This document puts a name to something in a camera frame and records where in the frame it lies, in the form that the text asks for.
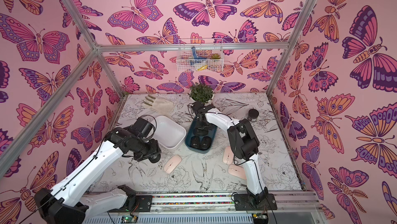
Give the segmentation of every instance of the pink computer mouse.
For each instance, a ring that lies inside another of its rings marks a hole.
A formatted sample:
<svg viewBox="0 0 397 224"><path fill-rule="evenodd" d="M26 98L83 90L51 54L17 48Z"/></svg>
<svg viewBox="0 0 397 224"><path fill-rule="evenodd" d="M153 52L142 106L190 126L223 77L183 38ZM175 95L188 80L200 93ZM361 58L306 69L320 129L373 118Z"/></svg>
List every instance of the pink computer mouse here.
<svg viewBox="0 0 397 224"><path fill-rule="evenodd" d="M241 179L247 180L247 177L245 176L245 171L244 168L241 166L237 166L234 164L229 165L229 169L227 170L230 175L239 177Z"/></svg>
<svg viewBox="0 0 397 224"><path fill-rule="evenodd" d="M225 148L225 152L224 152L224 157L222 159L222 161L225 164L232 164L233 163L233 157L234 157L234 153L231 151L231 147L228 146Z"/></svg>
<svg viewBox="0 0 397 224"><path fill-rule="evenodd" d="M179 157L178 155L172 156L170 160L166 163L164 166L164 171L170 174L177 166L178 164L182 161L182 158Z"/></svg>

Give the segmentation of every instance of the floral table surface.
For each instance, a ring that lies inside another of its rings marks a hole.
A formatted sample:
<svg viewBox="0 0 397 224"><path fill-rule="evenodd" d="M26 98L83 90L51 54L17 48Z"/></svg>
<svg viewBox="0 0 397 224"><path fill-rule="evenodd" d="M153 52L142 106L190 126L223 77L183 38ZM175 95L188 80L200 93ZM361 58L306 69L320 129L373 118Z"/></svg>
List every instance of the floral table surface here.
<svg viewBox="0 0 397 224"><path fill-rule="evenodd" d="M118 120L122 127L132 125L137 117L144 114L154 117L159 115L141 106L145 96L145 94L128 96ZM188 131L192 121L187 107L192 102L189 96L187 94L156 96L175 103L168 117ZM257 109L259 117L252 123L252 127L260 141L259 167L266 186L269 190L301 190L265 93L215 94L213 105L236 119L245 118L251 108ZM120 158L105 170L90 187L90 191L110 191L123 184L135 191L150 192L245 190L246 181L228 174L228 165L222 162L225 147L228 145L227 134L218 129L214 143L206 154L193 152L182 143L175 151L161 147L161 160L155 164L148 160L137 162L131 158ZM182 158L182 162L172 173L166 174L163 166L175 154Z"/></svg>

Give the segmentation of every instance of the butterfly wallpaper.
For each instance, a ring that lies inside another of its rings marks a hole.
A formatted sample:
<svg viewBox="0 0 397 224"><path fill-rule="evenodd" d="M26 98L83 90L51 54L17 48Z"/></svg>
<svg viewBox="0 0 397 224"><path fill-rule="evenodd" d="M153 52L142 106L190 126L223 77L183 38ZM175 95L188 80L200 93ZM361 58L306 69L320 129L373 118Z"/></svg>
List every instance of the butterfly wallpaper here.
<svg viewBox="0 0 397 224"><path fill-rule="evenodd" d="M397 221L397 10L380 4L318 0L272 94L331 224Z"/></svg>

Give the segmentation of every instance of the wire basket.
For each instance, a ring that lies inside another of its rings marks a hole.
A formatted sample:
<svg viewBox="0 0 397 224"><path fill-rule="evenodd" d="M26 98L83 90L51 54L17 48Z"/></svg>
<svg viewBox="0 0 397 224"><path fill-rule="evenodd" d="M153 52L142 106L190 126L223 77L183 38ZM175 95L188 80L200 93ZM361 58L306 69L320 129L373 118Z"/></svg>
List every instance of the wire basket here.
<svg viewBox="0 0 397 224"><path fill-rule="evenodd" d="M187 44L179 42L176 66L179 72L183 71L215 71L223 72L224 53L223 40L213 38L203 38L202 40L215 40L217 43L197 43ZM219 59L212 59L214 54L219 55Z"/></svg>

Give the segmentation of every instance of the potted plant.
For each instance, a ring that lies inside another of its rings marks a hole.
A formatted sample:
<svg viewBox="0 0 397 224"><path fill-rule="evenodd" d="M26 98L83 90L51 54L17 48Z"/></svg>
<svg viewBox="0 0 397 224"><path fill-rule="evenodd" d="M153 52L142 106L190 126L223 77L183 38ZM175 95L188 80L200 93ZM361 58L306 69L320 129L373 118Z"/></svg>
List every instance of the potted plant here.
<svg viewBox="0 0 397 224"><path fill-rule="evenodd" d="M190 87L189 96L194 102L199 101L209 105L212 103L212 99L214 98L214 91L211 87L196 82L195 85Z"/></svg>

